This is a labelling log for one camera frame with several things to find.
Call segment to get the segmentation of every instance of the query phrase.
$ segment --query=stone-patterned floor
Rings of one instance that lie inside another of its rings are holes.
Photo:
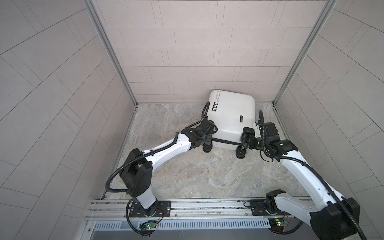
[[[139,105],[119,166],[134,148],[150,149],[175,136],[201,117],[204,104]],[[274,122],[280,138],[283,132],[271,104],[256,104],[266,122]],[[111,186],[125,188],[117,176]],[[244,159],[235,151],[213,148],[205,153],[195,148],[168,160],[152,175],[152,192],[159,198],[264,197],[271,190],[283,189],[292,196],[308,196],[296,178],[277,161],[267,163],[256,150],[247,150]],[[127,199],[125,193],[106,193],[107,199]]]

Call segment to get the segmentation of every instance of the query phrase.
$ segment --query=robotic arm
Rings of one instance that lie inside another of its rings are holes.
[[[174,156],[187,152],[200,145],[212,146],[212,134],[217,132],[214,122],[206,118],[203,110],[202,119],[181,133],[153,149],[132,150],[125,163],[107,180],[109,192],[127,192],[136,198],[145,216],[151,216],[157,209],[157,199],[150,189],[152,172]],[[359,233],[365,239],[358,226],[360,206],[353,199],[346,199],[341,193],[329,186],[322,177],[306,162],[296,146],[289,140],[280,140],[274,123],[264,123],[263,113],[259,110],[259,121],[254,128],[245,127],[242,134],[242,149],[263,151],[267,157],[282,163],[298,179],[309,193],[312,201],[303,202],[291,197],[283,190],[274,190],[266,195],[263,207],[270,214],[278,210],[289,212],[312,227],[321,239],[343,239]],[[123,180],[127,189],[111,189],[110,183],[117,175]]]

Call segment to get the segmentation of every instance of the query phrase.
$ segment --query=black cable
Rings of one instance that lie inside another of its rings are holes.
[[[289,231],[286,231],[286,232],[277,232],[277,231],[274,231],[274,230],[272,230],[270,228],[269,228],[269,230],[271,232],[273,232],[273,233],[276,233],[276,234],[287,235],[287,234],[291,234],[291,233],[295,232],[296,230],[298,230],[301,227],[302,224],[303,224],[303,221],[300,221],[299,224],[296,227],[294,227],[293,229],[291,229]]]
[[[127,207],[125,208],[125,216],[127,218],[127,222],[128,222],[128,225],[132,228],[132,230],[138,234],[140,234],[141,236],[150,236],[152,233],[155,232],[155,230],[148,230],[148,231],[140,231],[138,229],[136,229],[131,221],[129,220],[129,212],[128,212],[128,209],[131,209],[131,207],[129,207],[129,205],[131,204],[131,202],[133,202],[133,199],[129,200],[129,202],[127,203]]]
[[[264,161],[266,161],[266,162],[273,162],[273,158],[271,158],[272,161],[267,161],[267,160],[265,160],[265,159],[263,158],[263,156],[262,156],[262,151],[261,151],[261,150],[259,151],[259,153],[260,153],[260,157],[261,157]]]
[[[328,191],[328,193],[334,198],[334,200],[336,201],[336,205],[339,207],[339,209],[341,209],[342,213],[344,213],[350,219],[351,223],[354,225],[356,231],[358,232],[360,238],[362,240],[366,240],[367,238],[365,237],[364,232],[361,230],[361,228],[360,228],[358,222],[356,221],[356,219],[352,216],[352,214],[348,211],[346,206],[336,196],[335,192],[326,183],[326,181],[309,164],[307,164],[305,161],[301,161],[301,160],[296,159],[294,157],[277,156],[277,155],[270,155],[270,154],[268,154],[268,152],[267,152],[267,150],[265,148],[265,124],[264,124],[264,115],[263,115],[263,111],[262,110],[259,110],[259,119],[260,119],[260,122],[261,122],[261,125],[262,125],[262,150],[263,150],[264,154],[267,157],[270,157],[270,158],[287,159],[287,160],[295,161],[295,162],[298,162],[301,165],[305,166],[306,168],[308,168],[319,179],[319,181],[324,185],[324,187]]]
[[[207,113],[208,113],[208,110],[209,110],[209,101],[205,104],[204,108],[203,108],[203,111],[201,112],[201,119],[195,123],[192,123],[191,125],[189,125],[188,127],[186,128],[189,128],[189,127],[193,127],[199,123],[201,123],[204,118],[206,117]]]
[[[127,164],[124,164],[124,165],[122,165],[121,167],[119,167],[118,169],[116,169],[116,171],[114,171],[114,172],[111,174],[111,176],[109,176],[107,182],[105,183],[105,190],[106,190],[107,192],[127,192],[127,193],[129,193],[129,190],[128,190],[128,189],[113,189],[113,188],[111,188],[111,187],[110,187],[110,184],[111,184],[113,178],[114,178],[114,177],[115,177],[115,176],[116,176],[116,175],[117,175],[123,168],[125,168],[126,166],[128,166],[128,165],[130,165],[130,164],[132,164],[132,163],[134,163],[134,162],[137,162],[137,161],[140,160],[140,159],[143,159],[143,158],[145,158],[145,157],[149,157],[149,156],[151,156],[151,155],[153,155],[153,154],[155,154],[155,153],[157,153],[157,152],[161,152],[161,151],[164,151],[164,150],[166,150],[166,149],[172,147],[172,146],[176,143],[178,135],[179,135],[179,133],[176,132],[176,136],[175,136],[175,138],[174,138],[173,141],[172,141],[170,144],[168,144],[167,146],[158,148],[158,149],[156,149],[156,150],[153,150],[152,152],[149,152],[149,153],[143,154],[143,155],[141,155],[141,156],[135,157],[132,161],[130,161],[130,162],[128,162]]]

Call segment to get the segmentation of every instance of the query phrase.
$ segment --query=side wall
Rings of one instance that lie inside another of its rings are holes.
[[[291,140],[384,238],[384,4],[339,0],[277,104]]]
[[[133,109],[81,0],[0,1],[0,239],[70,239]]]
[[[274,100],[325,2],[93,4],[136,100],[179,103],[215,89]]]

